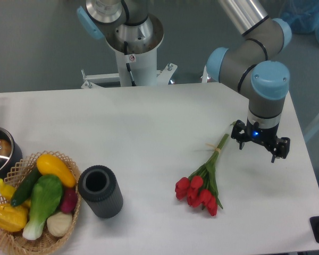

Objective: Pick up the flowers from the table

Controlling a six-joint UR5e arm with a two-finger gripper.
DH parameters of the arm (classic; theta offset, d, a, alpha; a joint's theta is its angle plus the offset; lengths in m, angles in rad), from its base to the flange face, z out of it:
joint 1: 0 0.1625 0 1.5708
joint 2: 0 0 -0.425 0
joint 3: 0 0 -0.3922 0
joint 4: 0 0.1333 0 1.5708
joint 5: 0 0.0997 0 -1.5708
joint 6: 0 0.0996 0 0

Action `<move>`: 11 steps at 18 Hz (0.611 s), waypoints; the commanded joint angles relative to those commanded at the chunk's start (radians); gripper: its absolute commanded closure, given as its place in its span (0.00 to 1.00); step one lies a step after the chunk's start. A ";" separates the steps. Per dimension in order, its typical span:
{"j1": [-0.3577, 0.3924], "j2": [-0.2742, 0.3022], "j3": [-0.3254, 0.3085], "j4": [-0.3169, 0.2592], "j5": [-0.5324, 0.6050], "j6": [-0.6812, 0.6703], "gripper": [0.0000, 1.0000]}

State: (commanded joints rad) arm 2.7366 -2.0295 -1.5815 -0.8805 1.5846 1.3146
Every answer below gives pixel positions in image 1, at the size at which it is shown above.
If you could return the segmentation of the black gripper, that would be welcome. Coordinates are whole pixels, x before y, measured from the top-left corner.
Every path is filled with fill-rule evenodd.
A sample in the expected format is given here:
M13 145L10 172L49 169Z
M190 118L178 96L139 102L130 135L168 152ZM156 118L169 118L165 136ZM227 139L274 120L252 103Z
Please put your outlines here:
M264 129L259 126L258 122L251 124L247 120L247 124L241 120L237 120L231 132L231 138L235 139L242 150L246 142L253 142L264 147L272 154L271 163L276 158L286 159L290 150L290 138L277 136L279 124L274 127Z

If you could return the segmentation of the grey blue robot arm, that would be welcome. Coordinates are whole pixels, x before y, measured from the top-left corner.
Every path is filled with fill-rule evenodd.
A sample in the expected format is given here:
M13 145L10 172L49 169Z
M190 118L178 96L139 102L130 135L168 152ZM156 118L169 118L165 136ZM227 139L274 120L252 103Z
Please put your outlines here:
M235 50L214 50L205 67L212 79L249 101L246 122L236 121L231 136L240 146L251 141L265 147L273 159L286 158L290 139L279 138L277 130L290 73L272 58L290 42L291 29L283 20L270 18L258 1L220 1L220 5L244 38ZM93 38L105 39L114 50L121 86L169 82L156 64L163 26L149 13L146 1L86 1L77 17Z

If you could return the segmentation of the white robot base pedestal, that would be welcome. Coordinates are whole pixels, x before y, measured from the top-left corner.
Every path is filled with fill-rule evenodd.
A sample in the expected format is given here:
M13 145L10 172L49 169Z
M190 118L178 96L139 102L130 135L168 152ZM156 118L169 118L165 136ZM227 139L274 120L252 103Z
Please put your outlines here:
M95 39L102 39L115 53L118 73L85 75L83 88L97 87L99 83L119 82L121 87L155 86L172 84L172 75L178 66L168 63L157 68L157 49L164 38L164 29L160 20L152 14L144 23L136 26L122 24L113 32L103 35L99 28L80 15L84 28Z

